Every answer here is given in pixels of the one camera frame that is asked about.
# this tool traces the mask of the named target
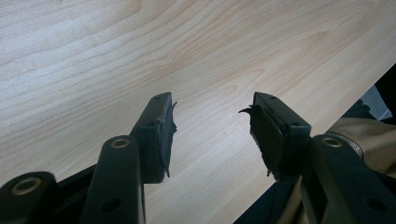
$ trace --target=black plastic part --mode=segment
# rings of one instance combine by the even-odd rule
[[[275,182],[234,224],[274,224],[289,200],[294,184]]]
[[[275,96],[255,92],[253,105],[241,110],[250,115],[250,133],[276,181],[297,182],[299,149],[311,140],[311,126]]]
[[[169,176],[171,146],[177,131],[173,121],[174,107],[171,92],[152,97],[131,131],[139,143],[145,184],[163,182],[165,172]]]
[[[104,143],[80,223],[145,222],[139,160],[133,136],[118,136]]]
[[[376,177],[378,177],[378,179],[381,180],[381,182],[388,188],[390,192],[392,192],[393,196],[395,196],[396,198],[396,179],[381,174],[377,171],[373,171],[373,172],[375,173]]]
[[[318,135],[306,155],[318,178],[303,176],[310,223],[396,223],[395,196],[348,143]]]
[[[0,189],[0,223],[48,223],[56,204],[53,174],[34,172],[15,177]]]
[[[58,196],[61,200],[54,213],[53,220],[56,220],[56,223],[79,222],[95,166],[71,175],[58,183]]]

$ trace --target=light wood tabletop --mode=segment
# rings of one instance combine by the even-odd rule
[[[238,114],[273,94],[324,133],[395,63],[396,1],[2,1],[0,184],[95,164],[171,91],[148,223],[232,223],[274,182]]]

